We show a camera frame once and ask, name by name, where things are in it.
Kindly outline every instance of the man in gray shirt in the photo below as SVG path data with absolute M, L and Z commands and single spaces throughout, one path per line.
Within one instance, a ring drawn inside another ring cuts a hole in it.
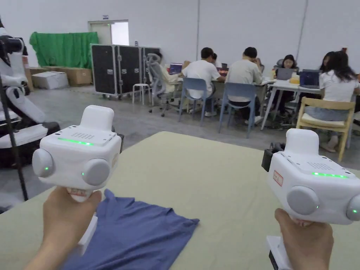
M 234 82 L 237 84 L 261 84 L 262 74 L 260 61 L 257 57 L 257 50 L 253 47 L 248 47 L 243 53 L 243 59 L 231 65 L 226 82 Z M 229 101 L 235 106 L 246 106 L 250 100 L 241 96 L 229 96 Z M 240 109 L 241 115 L 248 120 L 250 117 L 250 108 L 246 107 Z M 255 123 L 261 121 L 260 117 L 260 101 L 255 99 Z

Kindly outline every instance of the black tripod stand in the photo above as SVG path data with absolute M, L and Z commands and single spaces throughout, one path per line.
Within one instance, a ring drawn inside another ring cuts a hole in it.
M 12 127 L 11 119 L 10 119 L 10 116 L 9 116 L 9 108 L 8 108 L 7 97 L 6 97 L 5 91 L 6 91 L 6 89 L 3 87 L 3 83 L 2 83 L 2 80 L 0 78 L 0 99 L 1 99 L 1 103 L 3 104 L 3 108 L 4 108 L 6 124 L 8 126 L 9 136 L 10 136 L 10 140 L 11 140 L 12 152 L 13 152 L 13 155 L 15 157 L 16 167 L 17 167 L 18 174 L 19 174 L 21 190 L 22 190 L 22 193 L 23 193 L 24 201 L 27 201 L 28 200 L 28 195 L 27 195 L 27 191 L 26 191 L 24 176 L 23 176 L 23 173 L 22 173 L 19 150 L 18 150 L 18 148 L 16 146 L 13 127 Z

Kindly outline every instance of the doorway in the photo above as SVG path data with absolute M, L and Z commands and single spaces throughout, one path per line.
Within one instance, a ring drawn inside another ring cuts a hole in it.
M 88 22 L 89 32 L 97 32 L 99 44 L 129 45 L 128 21 L 95 21 Z

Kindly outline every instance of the hand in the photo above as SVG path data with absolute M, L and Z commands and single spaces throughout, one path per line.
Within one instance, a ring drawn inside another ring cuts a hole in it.
M 87 230 L 101 198 L 101 192 L 97 191 L 79 203 L 66 188 L 57 187 L 43 207 L 43 245 L 51 244 L 69 252 L 74 249 Z
M 329 224 L 313 223 L 301 227 L 282 209 L 275 211 L 284 245 L 294 270 L 329 269 L 333 249 L 333 230 Z

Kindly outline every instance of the blue plastic chair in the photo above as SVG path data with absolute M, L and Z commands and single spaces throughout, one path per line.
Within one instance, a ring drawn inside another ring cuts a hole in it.
M 247 106 L 239 107 L 232 105 L 229 103 L 229 96 L 240 96 L 244 98 L 250 99 L 250 103 Z M 220 124 L 219 124 L 219 133 L 221 131 L 222 118 L 224 116 L 225 106 L 228 105 L 229 108 L 229 119 L 228 119 L 228 127 L 231 119 L 231 111 L 232 108 L 242 109 L 246 107 L 250 107 L 250 119 L 248 125 L 248 132 L 246 138 L 249 138 L 250 130 L 255 122 L 255 98 L 256 98 L 256 87 L 252 84 L 235 84 L 232 82 L 225 83 L 224 96 L 222 98 L 222 106 L 220 113 Z
M 203 91 L 203 96 L 201 98 L 193 98 L 190 96 L 190 94 L 188 93 L 188 89 L 193 89 L 193 90 L 200 90 Z M 193 119 L 194 119 L 194 115 L 195 115 L 195 107 L 196 107 L 196 101 L 198 100 L 202 100 L 203 101 L 203 107 L 202 107 L 202 112 L 201 112 L 201 121 L 200 121 L 200 126 L 202 126 L 203 124 L 203 120 L 204 120 L 204 115 L 205 115 L 205 101 L 209 98 L 211 98 L 211 113 L 214 113 L 214 99 L 211 97 L 207 96 L 207 86 L 206 86 L 206 82 L 203 79 L 195 79 L 195 78 L 184 78 L 183 79 L 183 91 L 181 93 L 181 102 L 180 102 L 180 112 L 179 112 L 179 122 L 181 121 L 181 115 L 183 114 L 183 101 L 184 98 L 187 98 L 189 100 L 193 100 L 194 101 L 194 106 L 193 106 Z

